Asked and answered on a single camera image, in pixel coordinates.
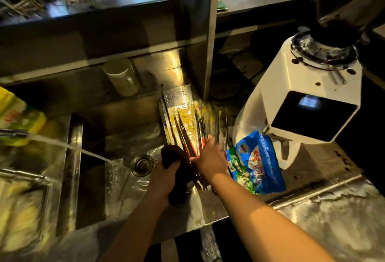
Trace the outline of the yellow dish soap bottle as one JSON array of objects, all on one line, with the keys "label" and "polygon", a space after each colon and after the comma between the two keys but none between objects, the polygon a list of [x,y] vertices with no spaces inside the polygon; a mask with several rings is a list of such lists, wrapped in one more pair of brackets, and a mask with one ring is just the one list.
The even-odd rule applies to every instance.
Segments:
[{"label": "yellow dish soap bottle", "polygon": [[[37,134],[46,120],[43,112],[0,86],[0,129],[20,129]],[[0,138],[0,144],[13,147],[25,146],[29,142],[29,138]]]}]

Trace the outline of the white plastic bag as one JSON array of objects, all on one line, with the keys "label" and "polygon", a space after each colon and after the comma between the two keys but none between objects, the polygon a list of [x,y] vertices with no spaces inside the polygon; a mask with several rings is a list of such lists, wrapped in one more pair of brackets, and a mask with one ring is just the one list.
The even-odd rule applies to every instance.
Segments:
[{"label": "white plastic bag", "polygon": [[243,138],[254,131],[263,134],[266,130],[269,130],[269,124],[262,92],[256,86],[234,122],[232,132],[233,146],[236,146]]}]

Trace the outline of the dark bean hopper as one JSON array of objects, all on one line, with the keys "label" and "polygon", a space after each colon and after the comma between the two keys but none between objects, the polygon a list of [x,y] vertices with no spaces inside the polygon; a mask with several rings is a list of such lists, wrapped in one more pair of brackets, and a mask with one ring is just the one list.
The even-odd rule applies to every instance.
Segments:
[{"label": "dark bean hopper", "polygon": [[316,21],[311,37],[330,47],[356,44],[366,31],[385,24],[385,0],[313,0]]}]

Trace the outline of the person's right hand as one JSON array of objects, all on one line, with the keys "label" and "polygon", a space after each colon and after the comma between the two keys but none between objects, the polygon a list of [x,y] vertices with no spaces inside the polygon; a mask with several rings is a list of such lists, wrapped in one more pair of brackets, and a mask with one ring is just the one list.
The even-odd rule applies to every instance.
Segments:
[{"label": "person's right hand", "polygon": [[228,163],[215,137],[209,135],[199,157],[191,157],[190,162],[199,175],[212,187],[228,175]]}]

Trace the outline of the metal drain tray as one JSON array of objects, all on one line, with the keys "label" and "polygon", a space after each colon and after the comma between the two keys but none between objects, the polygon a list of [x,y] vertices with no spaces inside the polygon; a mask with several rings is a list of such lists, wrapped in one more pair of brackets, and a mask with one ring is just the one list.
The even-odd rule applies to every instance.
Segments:
[{"label": "metal drain tray", "polygon": [[179,146],[188,157],[200,156],[209,135],[227,150],[228,110],[201,100],[190,84],[163,90],[159,110],[167,143]]}]

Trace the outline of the white plastic cup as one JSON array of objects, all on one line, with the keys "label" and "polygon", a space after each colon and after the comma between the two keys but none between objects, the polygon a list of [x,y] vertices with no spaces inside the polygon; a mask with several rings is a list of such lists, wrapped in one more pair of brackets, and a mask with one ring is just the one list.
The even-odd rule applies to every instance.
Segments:
[{"label": "white plastic cup", "polygon": [[121,96],[130,97],[139,91],[141,86],[129,59],[107,61],[102,69]]}]

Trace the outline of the person's left hand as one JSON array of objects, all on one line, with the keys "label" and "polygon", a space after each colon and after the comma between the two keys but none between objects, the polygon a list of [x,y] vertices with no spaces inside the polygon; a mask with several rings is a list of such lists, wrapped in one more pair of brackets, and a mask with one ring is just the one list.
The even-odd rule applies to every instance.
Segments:
[{"label": "person's left hand", "polygon": [[151,172],[146,197],[162,204],[168,204],[168,196],[175,186],[175,181],[176,177],[167,176],[167,168],[163,163],[157,164]]}]

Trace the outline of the bundle of dark red chopsticks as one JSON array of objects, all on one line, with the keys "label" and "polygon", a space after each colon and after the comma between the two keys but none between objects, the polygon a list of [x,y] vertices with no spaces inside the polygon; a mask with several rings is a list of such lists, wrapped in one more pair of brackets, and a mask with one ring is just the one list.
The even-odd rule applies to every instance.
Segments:
[{"label": "bundle of dark red chopsticks", "polygon": [[[194,103],[183,104],[174,108],[173,124],[177,130],[177,136],[179,137],[180,144],[188,156],[199,157],[200,152],[205,146],[205,138],[202,137],[200,131],[200,114],[196,110],[197,105]],[[207,191],[209,184],[202,178],[197,169],[195,185],[203,191]]]}]

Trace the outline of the dark cleaning cloth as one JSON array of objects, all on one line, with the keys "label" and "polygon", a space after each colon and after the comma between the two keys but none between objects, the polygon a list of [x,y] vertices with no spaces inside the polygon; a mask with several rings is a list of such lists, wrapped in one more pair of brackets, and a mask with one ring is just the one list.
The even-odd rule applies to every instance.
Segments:
[{"label": "dark cleaning cloth", "polygon": [[171,206],[185,204],[188,197],[188,184],[196,181],[196,170],[190,163],[190,157],[177,145],[166,145],[161,149],[162,164],[165,169],[180,162],[175,173],[175,184],[168,195]]}]

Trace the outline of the person's left forearm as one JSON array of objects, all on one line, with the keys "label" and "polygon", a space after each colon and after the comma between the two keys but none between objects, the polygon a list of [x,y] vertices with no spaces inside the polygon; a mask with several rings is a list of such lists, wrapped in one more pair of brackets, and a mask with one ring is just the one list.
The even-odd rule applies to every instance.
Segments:
[{"label": "person's left forearm", "polygon": [[98,262],[144,262],[168,194],[147,193]]}]

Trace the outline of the metal faucet spout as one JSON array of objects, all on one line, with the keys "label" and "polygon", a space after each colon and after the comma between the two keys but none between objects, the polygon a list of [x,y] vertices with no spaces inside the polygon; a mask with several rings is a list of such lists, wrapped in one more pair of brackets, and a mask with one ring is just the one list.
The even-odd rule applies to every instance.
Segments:
[{"label": "metal faucet spout", "polygon": [[29,132],[20,129],[0,129],[0,138],[19,138],[25,139],[29,137]]}]

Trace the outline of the white coffee grinder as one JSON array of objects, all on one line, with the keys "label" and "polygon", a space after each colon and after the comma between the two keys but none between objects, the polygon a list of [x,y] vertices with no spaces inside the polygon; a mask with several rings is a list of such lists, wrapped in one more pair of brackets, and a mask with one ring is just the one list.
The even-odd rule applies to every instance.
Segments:
[{"label": "white coffee grinder", "polygon": [[310,31],[286,39],[257,83],[280,167],[302,144],[333,142],[361,106],[362,65],[355,45],[315,41]]}]

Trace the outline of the blue plastic bag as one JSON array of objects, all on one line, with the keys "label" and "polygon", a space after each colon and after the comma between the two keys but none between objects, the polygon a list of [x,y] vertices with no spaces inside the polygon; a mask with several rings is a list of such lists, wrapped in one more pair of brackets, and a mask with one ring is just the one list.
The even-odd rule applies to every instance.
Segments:
[{"label": "blue plastic bag", "polygon": [[273,143],[267,135],[254,131],[235,148],[243,165],[254,173],[257,195],[286,191]]}]

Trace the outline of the person's right forearm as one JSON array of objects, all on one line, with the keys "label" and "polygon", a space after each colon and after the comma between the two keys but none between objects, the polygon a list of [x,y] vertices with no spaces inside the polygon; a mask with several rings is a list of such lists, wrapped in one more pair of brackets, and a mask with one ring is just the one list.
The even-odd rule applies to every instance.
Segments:
[{"label": "person's right forearm", "polygon": [[227,173],[216,173],[210,184],[253,261],[335,262],[316,240]]}]

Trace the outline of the metal sink drain strainer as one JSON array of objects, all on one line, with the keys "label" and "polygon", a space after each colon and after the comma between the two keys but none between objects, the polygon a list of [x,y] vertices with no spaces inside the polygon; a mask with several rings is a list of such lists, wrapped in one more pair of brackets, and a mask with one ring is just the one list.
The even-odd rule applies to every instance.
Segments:
[{"label": "metal sink drain strainer", "polygon": [[154,167],[154,160],[148,154],[136,156],[131,163],[132,175],[142,178],[149,175]]}]

